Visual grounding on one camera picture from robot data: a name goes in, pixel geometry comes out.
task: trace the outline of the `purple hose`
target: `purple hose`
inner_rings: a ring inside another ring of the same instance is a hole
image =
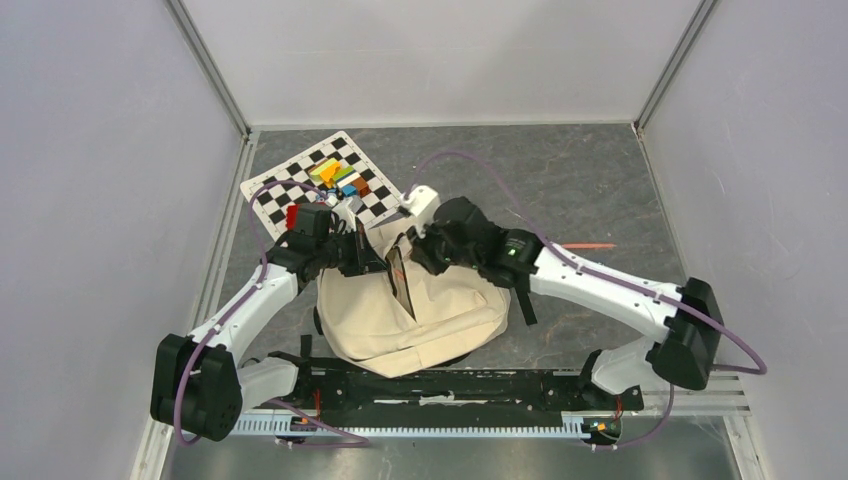
[[[300,449],[308,449],[308,448],[313,448],[313,449],[321,449],[321,448],[364,448],[364,447],[370,447],[371,446],[371,441],[368,440],[367,438],[360,437],[359,435],[354,435],[354,434],[349,433],[349,432],[345,432],[344,430],[340,430],[336,427],[331,427],[331,426],[327,425],[326,423],[322,422],[321,420],[318,420],[317,418],[312,418],[309,415],[303,413],[302,410],[299,410],[297,407],[295,407],[294,405],[292,405],[290,403],[286,403],[286,402],[279,400],[279,399],[276,399],[276,398],[272,398],[271,400],[268,400],[268,403],[272,403],[274,405],[278,405],[280,407],[283,407],[286,410],[290,410],[295,415],[299,415],[299,416],[305,418],[309,423],[315,425],[316,427],[323,428],[324,430],[327,430],[328,432],[333,432],[333,433],[335,433],[337,435],[341,435],[342,437],[345,437],[345,438],[350,438],[352,440],[356,440],[355,442],[349,442],[349,443],[295,443],[295,444],[292,444],[292,448],[300,448]]]
[[[292,185],[295,187],[300,187],[304,190],[308,190],[310,192],[315,192],[321,198],[326,199],[327,194],[322,192],[321,190],[307,185],[301,182],[295,182],[293,180],[277,180],[275,182],[270,182],[265,185],[259,187],[259,190],[253,194],[250,198],[250,208],[253,209],[253,204],[256,203],[256,199],[259,198],[259,195],[268,190],[270,188],[276,187],[277,185]],[[221,318],[215,322],[215,325],[206,332],[206,336],[203,337],[202,340],[197,344],[197,347],[194,348],[194,351],[191,352],[191,356],[188,359],[188,363],[186,364],[185,370],[183,370],[183,375],[180,377],[180,384],[177,386],[177,397],[175,398],[174,405],[174,431],[177,434],[177,443],[184,447],[188,447],[190,445],[194,445],[200,440],[200,436],[197,435],[191,440],[186,440],[183,436],[182,429],[182,406],[183,406],[183,398],[185,397],[185,389],[188,385],[188,379],[191,377],[191,371],[194,369],[194,364],[197,363],[197,358],[200,357],[200,353],[203,351],[203,347],[209,344],[212,340],[212,337],[215,336],[215,327],[222,327],[230,317],[233,316],[234,313],[242,306],[244,303],[258,290],[256,288],[257,284],[262,283],[265,280],[265,275],[268,274],[268,256],[265,254],[265,249],[262,247],[262,239],[259,237],[259,231],[256,229],[256,221],[253,219],[253,215],[248,215],[248,221],[250,222],[250,230],[253,232],[253,237],[256,239],[256,245],[259,247],[259,251],[262,254],[262,271],[259,272],[259,278],[256,279],[256,283],[253,284],[245,293],[241,296],[236,302],[221,315]]]
[[[530,227],[530,230],[532,230],[533,233],[536,234],[537,237],[539,237],[539,239],[542,241],[542,243],[545,245],[545,247],[548,250],[550,250],[550,252],[557,259],[562,261],[563,265],[567,265],[567,266],[574,268],[574,269],[577,269],[577,268],[580,267],[580,264],[578,262],[571,260],[566,255],[564,255],[562,252],[560,252],[559,249],[554,246],[553,242],[551,242],[548,239],[548,237],[544,234],[544,232],[542,232],[542,229],[539,228],[532,220],[530,220],[530,216],[527,215],[527,212],[524,211],[524,208],[521,206],[518,199],[515,197],[515,195],[512,193],[512,191],[509,189],[509,187],[506,185],[506,182],[504,182],[503,178],[501,178],[501,176],[498,175],[498,172],[495,171],[495,169],[492,168],[492,166],[489,165],[488,162],[486,162],[482,158],[478,158],[478,157],[475,157],[474,155],[470,155],[470,154],[467,154],[467,153],[454,152],[454,151],[437,153],[437,154],[433,155],[432,157],[428,158],[427,160],[425,160],[424,162],[422,162],[421,165],[419,165],[415,169],[415,175],[413,175],[413,177],[412,177],[412,184],[410,185],[409,189],[407,189],[407,191],[404,193],[404,197],[409,198],[409,193],[418,184],[418,182],[417,182],[418,177],[421,175],[421,172],[423,172],[424,169],[427,168],[428,165],[430,165],[432,162],[434,162],[436,160],[446,158],[446,157],[459,157],[459,158],[463,158],[465,160],[471,160],[471,161],[477,162],[477,164],[480,165],[484,170],[486,170],[486,172],[489,174],[489,176],[492,177],[492,179],[495,180],[495,182],[498,184],[498,186],[501,187],[501,190],[503,191],[503,193],[507,196],[507,198],[509,198],[510,202],[512,202],[512,206],[518,212],[518,215],[524,220],[525,223],[527,223],[527,225]],[[730,339],[731,342],[736,344],[736,346],[738,346],[749,357],[751,357],[751,360],[753,360],[754,363],[757,365],[757,368],[751,368],[751,367],[742,367],[742,366],[737,366],[737,365],[718,364],[718,365],[713,365],[713,370],[750,373],[750,374],[753,374],[753,375],[765,375],[766,372],[768,371],[768,367],[766,366],[766,363],[759,356],[759,354],[757,354],[757,352],[754,351],[753,348],[751,348],[750,345],[745,343],[745,341],[742,340],[741,338],[739,338],[738,335],[736,335],[735,333],[728,330],[727,327],[725,327],[724,325],[722,325],[722,324],[718,323],[717,321],[713,320],[712,318],[710,318],[709,315],[706,315],[706,314],[690,307],[689,305],[686,305],[685,303],[680,302],[679,300],[675,300],[671,297],[668,297],[668,296],[662,295],[662,294],[658,295],[658,292],[655,292],[655,291],[651,290],[650,288],[644,287],[644,286],[636,284],[636,283],[631,283],[627,280],[623,280],[623,279],[614,277],[612,275],[609,275],[609,274],[604,273],[604,272],[600,272],[600,271],[592,269],[590,267],[582,267],[582,268],[580,268],[580,272],[592,275],[593,277],[599,278],[601,280],[605,280],[607,282],[618,285],[620,287],[624,287],[624,288],[629,289],[631,291],[634,291],[636,293],[640,293],[642,295],[647,295],[649,297],[654,297],[654,298],[656,298],[657,300],[659,300],[663,303],[671,305],[671,306],[673,306],[677,309],[683,310],[684,312],[686,312],[689,315],[692,315],[693,317],[697,318],[698,320],[706,323],[707,325],[714,328],[719,333],[721,333],[722,335],[724,335],[725,337]],[[669,385],[669,387],[670,387],[670,391],[669,391],[669,395],[668,395],[668,405],[666,406],[665,411],[663,412],[663,415],[660,418],[660,421],[657,422],[657,424],[654,426],[654,428],[651,429],[651,431],[649,431],[645,435],[642,435],[641,437],[634,438],[633,440],[628,440],[628,441],[621,443],[621,444],[617,444],[615,447],[598,445],[595,448],[600,449],[600,450],[616,450],[616,449],[623,448],[623,447],[639,445],[642,442],[645,442],[645,441],[653,438],[657,433],[659,433],[660,430],[663,429],[663,427],[665,427],[665,425],[668,423],[669,417],[671,416],[671,409],[672,409],[672,406],[674,405],[674,385]]]

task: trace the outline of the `purple cable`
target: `purple cable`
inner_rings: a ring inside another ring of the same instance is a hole
[[[348,443],[294,443],[294,444],[292,444],[292,448],[299,448],[299,449],[308,449],[308,448],[313,448],[313,449],[364,448],[364,447],[370,447],[371,446],[371,441],[368,440],[367,438],[360,437],[359,435],[354,435],[350,432],[345,432],[344,430],[340,430],[336,427],[331,427],[331,426],[327,425],[326,423],[322,422],[321,420],[318,420],[317,418],[310,417],[309,415],[305,414],[302,410],[299,410],[297,407],[295,407],[294,405],[292,405],[290,403],[286,403],[286,402],[279,400],[279,399],[276,399],[276,398],[272,398],[271,400],[268,400],[268,403],[272,403],[274,405],[278,405],[280,407],[283,407],[286,410],[293,412],[295,415],[299,415],[299,416],[305,418],[309,423],[315,425],[316,427],[323,428],[324,430],[327,430],[328,432],[333,432],[333,433],[335,433],[337,435],[341,435],[342,437],[345,437],[345,438],[350,438],[352,440],[356,440],[356,442],[348,442]]]
[[[295,187],[300,187],[304,190],[317,193],[318,196],[320,196],[321,198],[327,198],[326,193],[322,192],[321,190],[318,190],[317,188],[311,185],[307,185],[301,182],[295,182],[293,180],[277,180],[259,187],[259,190],[257,190],[256,193],[254,193],[253,196],[250,198],[249,205],[251,210],[253,209],[253,204],[256,203],[256,199],[259,198],[259,195],[262,192],[270,188],[276,187],[277,185],[292,185]],[[215,325],[210,328],[208,332],[206,332],[206,336],[204,336],[203,339],[200,340],[200,342],[197,344],[197,347],[195,347],[194,351],[191,352],[191,356],[188,359],[186,368],[185,370],[183,370],[183,375],[182,377],[180,377],[180,384],[179,386],[177,386],[177,397],[175,398],[174,431],[177,434],[177,443],[184,447],[194,445],[195,443],[197,443],[198,440],[200,440],[200,435],[196,435],[191,440],[186,440],[186,438],[183,436],[182,429],[183,398],[185,397],[185,389],[188,385],[188,379],[189,377],[191,377],[191,371],[192,369],[194,369],[194,364],[197,363],[197,358],[200,357],[200,353],[203,351],[203,347],[208,345],[209,342],[212,340],[212,337],[214,337],[217,333],[215,331],[215,327],[222,327],[225,323],[227,323],[227,320],[229,320],[230,317],[232,317],[233,314],[236,313],[236,311],[241,308],[241,306],[244,305],[244,303],[256,292],[256,290],[258,290],[256,288],[256,285],[261,284],[262,281],[265,280],[265,276],[268,274],[268,256],[265,254],[265,249],[262,247],[262,239],[259,237],[259,231],[256,229],[256,221],[253,219],[253,215],[248,215],[248,221],[250,222],[250,230],[253,232],[253,237],[256,239],[256,245],[257,247],[259,247],[259,251],[262,254],[262,271],[259,272],[259,278],[256,279],[256,283],[253,284],[244,293],[244,295],[241,296],[241,298],[236,300],[236,303],[234,303],[230,308],[228,308],[227,311],[224,312],[223,315],[221,315],[221,318],[217,322],[215,322]]]
[[[412,183],[411,183],[409,189],[407,189],[407,191],[404,192],[404,197],[409,198],[409,193],[418,184],[418,182],[417,182],[418,177],[427,168],[428,165],[430,165],[432,162],[434,162],[436,160],[446,158],[446,157],[459,157],[459,158],[462,158],[462,159],[465,159],[465,160],[471,160],[471,161],[476,162],[484,170],[486,170],[486,172],[498,184],[498,186],[501,188],[501,190],[507,196],[507,198],[509,198],[510,202],[512,202],[512,205],[515,208],[515,210],[518,212],[518,215],[520,216],[520,218],[522,220],[524,220],[524,222],[530,227],[530,230],[532,230],[533,233],[536,234],[537,237],[539,237],[539,239],[542,241],[542,243],[545,245],[545,247],[548,250],[550,250],[550,252],[557,259],[559,259],[560,261],[563,262],[563,266],[569,266],[569,267],[574,268],[574,269],[580,268],[580,272],[582,272],[582,273],[587,273],[589,275],[592,275],[593,277],[599,278],[601,280],[605,280],[605,281],[610,282],[614,285],[618,285],[620,287],[626,288],[626,289],[634,291],[636,293],[640,293],[642,295],[647,295],[649,297],[654,297],[654,298],[656,298],[657,300],[659,300],[663,303],[671,305],[671,306],[673,306],[677,309],[683,310],[684,312],[686,312],[689,315],[692,315],[693,317],[697,318],[698,320],[706,323],[707,325],[709,325],[710,327],[712,327],[713,329],[717,330],[719,333],[721,333],[722,335],[724,335],[725,337],[730,339],[730,341],[732,341],[734,344],[736,344],[736,346],[738,346],[749,357],[751,357],[751,360],[753,360],[754,363],[757,365],[757,368],[751,368],[751,367],[742,367],[742,366],[738,366],[738,365],[718,364],[718,365],[713,365],[713,370],[750,373],[750,374],[753,374],[753,375],[765,375],[766,372],[768,372],[768,367],[766,366],[766,363],[759,356],[759,354],[757,354],[757,352],[754,351],[753,348],[751,348],[750,345],[745,343],[745,341],[742,340],[738,335],[736,335],[735,333],[728,330],[727,327],[725,327],[724,325],[722,325],[722,324],[718,323],[717,321],[713,320],[712,318],[710,318],[709,315],[706,315],[706,314],[696,310],[695,308],[692,308],[689,305],[686,305],[685,303],[680,302],[679,300],[675,300],[671,297],[668,297],[668,296],[662,295],[662,294],[658,295],[657,292],[654,292],[650,288],[644,287],[642,285],[631,283],[627,280],[623,280],[623,279],[614,277],[612,275],[609,275],[609,274],[604,273],[604,272],[600,272],[600,271],[592,269],[590,267],[582,267],[581,268],[581,265],[578,262],[571,260],[566,255],[564,255],[562,252],[560,252],[559,249],[556,248],[556,246],[554,246],[553,242],[551,242],[548,239],[547,235],[544,234],[542,229],[539,228],[532,220],[530,220],[530,216],[527,215],[527,212],[524,211],[524,207],[521,205],[521,203],[518,201],[518,198],[515,197],[515,195],[512,193],[512,191],[506,185],[506,182],[504,182],[503,178],[501,178],[501,176],[498,175],[498,172],[495,171],[495,169],[492,168],[492,166],[489,165],[489,163],[486,162],[485,160],[483,160],[482,158],[478,158],[478,157],[475,157],[474,155],[470,155],[470,154],[467,154],[467,153],[455,152],[455,151],[446,151],[446,152],[437,153],[437,154],[433,155],[432,157],[424,160],[424,162],[422,162],[421,165],[419,165],[416,168],[415,174],[412,177]],[[671,416],[671,409],[672,409],[672,406],[674,405],[674,385],[670,385],[670,388],[671,389],[669,391],[669,396],[668,396],[668,406],[666,406],[666,409],[663,412],[663,416],[660,418],[660,421],[657,422],[657,424],[654,426],[654,428],[651,429],[651,431],[649,431],[645,435],[642,435],[641,437],[634,438],[633,440],[629,440],[629,441],[624,442],[622,444],[618,444],[618,445],[616,445],[616,448],[613,448],[612,446],[607,446],[607,447],[598,446],[598,447],[596,447],[596,449],[599,448],[599,449],[602,449],[602,450],[615,450],[615,449],[622,448],[622,447],[639,445],[642,442],[653,438],[660,430],[663,429],[663,427],[665,427],[666,423],[668,423],[669,417]]]

